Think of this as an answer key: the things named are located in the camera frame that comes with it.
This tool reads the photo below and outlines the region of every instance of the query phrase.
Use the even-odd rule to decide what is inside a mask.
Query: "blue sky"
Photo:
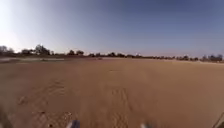
[[[224,54],[223,0],[0,0],[0,45],[143,55]]]

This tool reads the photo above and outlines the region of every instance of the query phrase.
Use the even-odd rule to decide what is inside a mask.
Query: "dirt track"
[[[211,128],[224,111],[224,65],[104,59],[0,64],[15,128]]]

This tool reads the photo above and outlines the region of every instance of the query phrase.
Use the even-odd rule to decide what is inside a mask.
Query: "sandy ground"
[[[14,128],[211,128],[224,111],[224,65],[141,59],[0,64]]]

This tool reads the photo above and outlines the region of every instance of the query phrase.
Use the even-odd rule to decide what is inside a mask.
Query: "tree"
[[[0,55],[3,55],[7,52],[7,47],[6,46],[0,46]]]
[[[14,55],[14,50],[12,48],[7,48],[6,46],[0,46],[0,55]]]
[[[67,55],[74,56],[75,55],[75,52],[73,50],[70,50]]]
[[[81,51],[81,50],[78,50],[78,51],[76,51],[76,55],[78,55],[78,56],[83,56],[83,55],[84,55],[84,52]]]
[[[37,45],[35,48],[35,52],[38,55],[50,55],[50,50],[45,48],[43,45]]]
[[[125,55],[122,54],[122,53],[118,53],[118,54],[117,54],[117,57],[125,57]]]
[[[116,54],[114,52],[111,52],[109,54],[107,54],[108,57],[116,57]]]
[[[189,60],[189,57],[187,55],[185,55],[182,60]]]
[[[95,57],[95,54],[90,53],[88,56],[89,56],[89,57]]]

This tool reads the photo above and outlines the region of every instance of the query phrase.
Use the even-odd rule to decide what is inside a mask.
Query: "distant tree line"
[[[111,52],[108,54],[102,53],[90,53],[89,55],[84,55],[82,50],[69,50],[67,53],[55,53],[44,47],[43,45],[37,45],[34,49],[22,49],[20,52],[15,53],[12,48],[6,46],[0,46],[0,57],[1,56],[59,56],[59,57],[117,57],[117,58],[140,58],[140,59],[157,59],[157,60],[180,60],[180,61],[202,61],[202,62],[222,62],[223,55],[208,55],[202,58],[185,56],[142,56],[142,55],[132,55]]]

